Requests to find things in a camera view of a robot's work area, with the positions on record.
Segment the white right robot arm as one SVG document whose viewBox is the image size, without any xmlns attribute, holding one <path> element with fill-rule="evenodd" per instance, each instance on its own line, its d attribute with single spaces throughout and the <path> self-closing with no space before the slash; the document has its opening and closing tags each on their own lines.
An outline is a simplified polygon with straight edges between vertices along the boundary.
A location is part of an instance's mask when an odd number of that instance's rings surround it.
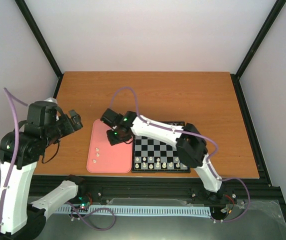
<svg viewBox="0 0 286 240">
<path fill-rule="evenodd" d="M 211 163 L 211 157 L 217 152 L 218 147 L 214 143 L 215 150 L 209 153 L 207 141 L 211 140 L 201 135 L 193 124 L 170 125 L 133 111 L 122 115 L 110 108 L 103 113 L 100 121 L 110 128 L 106 134 L 112 146 L 125 143 L 132 137 L 147 137 L 170 145 L 177 151 L 180 161 L 195 170 L 204 189 L 209 192 L 208 199 L 218 202 L 223 198 L 225 187 L 222 177 Z"/>
</svg>

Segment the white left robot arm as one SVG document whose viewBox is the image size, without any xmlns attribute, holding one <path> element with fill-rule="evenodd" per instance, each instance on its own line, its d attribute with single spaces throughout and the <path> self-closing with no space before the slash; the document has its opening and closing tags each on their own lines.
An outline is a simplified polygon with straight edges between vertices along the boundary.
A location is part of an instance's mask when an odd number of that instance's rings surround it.
<svg viewBox="0 0 286 240">
<path fill-rule="evenodd" d="M 69 175 L 40 199 L 28 203 L 31 180 L 46 148 L 83 127 L 74 110 L 65 114 L 56 102 L 36 101 L 29 105 L 27 119 L 14 122 L 14 130 L 0 142 L 0 240 L 34 240 L 48 218 L 69 200 L 82 201 L 84 180 Z"/>
</svg>

